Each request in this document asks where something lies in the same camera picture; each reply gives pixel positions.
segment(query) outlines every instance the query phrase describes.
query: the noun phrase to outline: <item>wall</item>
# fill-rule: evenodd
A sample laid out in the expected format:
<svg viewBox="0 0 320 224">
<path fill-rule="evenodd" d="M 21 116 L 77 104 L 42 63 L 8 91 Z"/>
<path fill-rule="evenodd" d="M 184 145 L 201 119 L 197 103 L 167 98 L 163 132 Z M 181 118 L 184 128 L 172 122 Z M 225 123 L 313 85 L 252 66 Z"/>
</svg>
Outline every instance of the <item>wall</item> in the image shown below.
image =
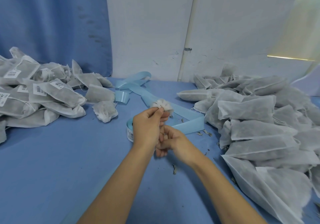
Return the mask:
<svg viewBox="0 0 320 224">
<path fill-rule="evenodd" d="M 176 81 L 193 0 L 107 0 L 113 77 Z"/>
<path fill-rule="evenodd" d="M 306 72 L 310 62 L 267 58 L 294 0 L 194 0 L 180 78 L 194 72 L 219 75 L 223 64 L 239 74 L 280 75 L 289 80 Z"/>
</svg>

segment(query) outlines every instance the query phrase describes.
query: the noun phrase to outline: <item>blue tablecloth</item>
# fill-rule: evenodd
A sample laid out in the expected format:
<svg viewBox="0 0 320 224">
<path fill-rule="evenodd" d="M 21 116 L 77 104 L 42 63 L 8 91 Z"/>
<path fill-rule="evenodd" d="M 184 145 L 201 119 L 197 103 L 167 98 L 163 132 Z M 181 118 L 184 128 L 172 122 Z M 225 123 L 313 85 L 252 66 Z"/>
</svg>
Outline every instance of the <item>blue tablecloth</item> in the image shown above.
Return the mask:
<svg viewBox="0 0 320 224">
<path fill-rule="evenodd" d="M 193 107 L 176 95 L 195 89 L 193 84 L 162 81 L 147 84 L 155 96 L 188 109 Z M 61 116 L 48 126 L 7 130 L 8 140 L 0 145 L 0 223 L 60 223 L 129 152 L 132 143 L 126 138 L 126 121 L 146 109 L 140 96 L 131 93 L 128 104 L 118 104 L 119 115 L 106 124 L 97 119 L 91 105 L 84 108 L 87 115 L 82 118 Z M 187 137 L 230 179 L 232 174 L 217 146 L 220 135 L 209 125 L 205 129 L 212 137 L 204 133 Z M 177 166 L 175 175 L 172 165 Z M 279 223 L 245 198 L 269 223 Z M 304 209 L 305 223 L 320 221 L 314 201 L 320 202 L 313 193 Z M 220 221 L 198 177 L 169 153 L 166 158 L 151 159 L 127 223 Z"/>
</svg>

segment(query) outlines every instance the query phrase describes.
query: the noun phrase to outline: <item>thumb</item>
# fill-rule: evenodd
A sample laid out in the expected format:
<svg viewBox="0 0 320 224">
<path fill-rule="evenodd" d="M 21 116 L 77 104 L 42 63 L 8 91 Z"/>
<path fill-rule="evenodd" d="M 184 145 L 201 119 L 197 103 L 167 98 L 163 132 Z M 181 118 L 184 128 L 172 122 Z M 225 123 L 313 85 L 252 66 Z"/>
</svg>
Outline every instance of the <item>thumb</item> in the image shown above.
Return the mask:
<svg viewBox="0 0 320 224">
<path fill-rule="evenodd" d="M 158 149 L 174 149 L 174 145 L 175 145 L 176 139 L 168 139 L 168 140 L 164 140 L 163 142 L 158 143 L 155 147 Z"/>
<path fill-rule="evenodd" d="M 157 123 L 159 123 L 164 111 L 165 111 L 165 110 L 164 110 L 162 107 L 161 107 L 160 109 L 158 109 L 158 110 L 153 114 L 153 116 L 151 117 L 152 120 L 153 120 L 153 121 L 156 121 Z"/>
</svg>

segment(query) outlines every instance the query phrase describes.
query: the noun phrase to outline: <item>sticker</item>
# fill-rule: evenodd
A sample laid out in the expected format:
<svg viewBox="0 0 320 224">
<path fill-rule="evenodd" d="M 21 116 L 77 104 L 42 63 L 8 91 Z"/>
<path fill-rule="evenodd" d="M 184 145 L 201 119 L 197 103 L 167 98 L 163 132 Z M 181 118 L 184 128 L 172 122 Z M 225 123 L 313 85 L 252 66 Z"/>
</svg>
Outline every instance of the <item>sticker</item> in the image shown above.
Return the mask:
<svg viewBox="0 0 320 224">
<path fill-rule="evenodd" d="M 129 141 L 134 142 L 134 132 L 127 127 L 127 138 Z"/>
<path fill-rule="evenodd" d="M 10 70 L 3 77 L 4 78 L 16 78 L 21 73 L 20 70 Z"/>
<path fill-rule="evenodd" d="M 40 86 L 37 84 L 33 84 L 33 94 L 40 95 L 40 96 L 47 96 L 47 93 L 43 91 Z"/>
<path fill-rule="evenodd" d="M 9 97 L 9 93 L 2 93 L 0 92 L 0 107 L 2 107 L 5 102 L 7 101 L 8 97 Z"/>
<path fill-rule="evenodd" d="M 18 87 L 17 92 L 20 92 L 20 93 L 28 93 L 29 91 L 28 91 L 26 85 L 20 85 L 20 86 Z"/>
<path fill-rule="evenodd" d="M 43 68 L 43 69 L 41 69 L 41 71 L 51 72 L 51 70 L 49 68 Z"/>
<path fill-rule="evenodd" d="M 65 86 L 63 85 L 63 83 L 59 83 L 59 82 L 52 82 L 50 83 L 52 86 L 56 87 L 57 89 L 62 89 Z"/>
</svg>

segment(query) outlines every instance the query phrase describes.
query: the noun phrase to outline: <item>forearm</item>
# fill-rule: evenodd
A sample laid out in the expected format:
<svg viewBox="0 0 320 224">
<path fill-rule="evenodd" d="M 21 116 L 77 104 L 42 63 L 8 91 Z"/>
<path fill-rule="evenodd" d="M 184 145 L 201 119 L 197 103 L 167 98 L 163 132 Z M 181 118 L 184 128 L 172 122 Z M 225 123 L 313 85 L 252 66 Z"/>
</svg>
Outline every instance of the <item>forearm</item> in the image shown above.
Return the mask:
<svg viewBox="0 0 320 224">
<path fill-rule="evenodd" d="M 201 152 L 191 165 L 206 190 L 223 224 L 266 223 L 254 208 Z"/>
<path fill-rule="evenodd" d="M 78 223 L 125 223 L 153 152 L 133 146 Z"/>
</svg>

